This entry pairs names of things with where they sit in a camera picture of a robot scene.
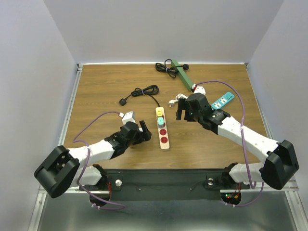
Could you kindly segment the teal power strip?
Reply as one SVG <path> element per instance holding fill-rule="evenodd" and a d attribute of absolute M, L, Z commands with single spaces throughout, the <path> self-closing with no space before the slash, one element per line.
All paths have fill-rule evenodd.
<path fill-rule="evenodd" d="M 225 93 L 223 96 L 221 96 L 219 99 L 214 101 L 211 104 L 211 107 L 213 110 L 221 109 L 225 105 L 227 105 L 229 102 L 231 102 L 234 99 L 234 95 L 231 92 Z"/>

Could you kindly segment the beige power strip red sockets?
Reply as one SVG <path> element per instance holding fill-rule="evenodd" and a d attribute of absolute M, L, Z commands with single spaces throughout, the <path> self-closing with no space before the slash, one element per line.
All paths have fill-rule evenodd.
<path fill-rule="evenodd" d="M 163 151 L 167 151 L 170 149 L 170 144 L 169 144 L 169 137 L 168 137 L 168 130 L 167 130 L 167 123 L 166 123 L 166 115 L 165 115 L 165 111 L 164 108 L 161 107 L 163 109 L 163 118 L 164 118 L 164 122 L 165 122 L 165 126 L 163 128 L 158 128 L 158 136 L 159 136 L 159 144 L 160 144 L 160 148 Z"/>

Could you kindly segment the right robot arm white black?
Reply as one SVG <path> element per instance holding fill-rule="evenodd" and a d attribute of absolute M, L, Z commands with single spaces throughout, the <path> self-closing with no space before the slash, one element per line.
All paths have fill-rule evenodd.
<path fill-rule="evenodd" d="M 258 163 L 235 164 L 221 176 L 221 182 L 227 188 L 242 182 L 263 182 L 281 190 L 299 169 L 291 142 L 278 142 L 241 125 L 229 113 L 212 109 L 201 93 L 179 99 L 176 119 L 197 122 L 204 129 L 235 142 L 257 157 Z"/>

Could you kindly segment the teal cube plug adapter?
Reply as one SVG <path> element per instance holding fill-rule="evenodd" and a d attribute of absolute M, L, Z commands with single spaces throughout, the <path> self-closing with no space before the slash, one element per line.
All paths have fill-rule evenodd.
<path fill-rule="evenodd" d="M 159 128 L 163 128 L 165 126 L 164 118 L 162 116 L 157 118 L 157 124 Z"/>

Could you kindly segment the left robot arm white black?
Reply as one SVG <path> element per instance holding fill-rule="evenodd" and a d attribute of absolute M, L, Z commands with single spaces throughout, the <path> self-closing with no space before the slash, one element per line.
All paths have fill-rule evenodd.
<path fill-rule="evenodd" d="M 95 144 L 72 149 L 57 146 L 35 170 L 34 177 L 51 198 L 57 198 L 77 186 L 82 170 L 99 161 L 116 158 L 131 145 L 149 141 L 151 136 L 143 120 L 140 125 L 129 121 L 120 131 Z"/>

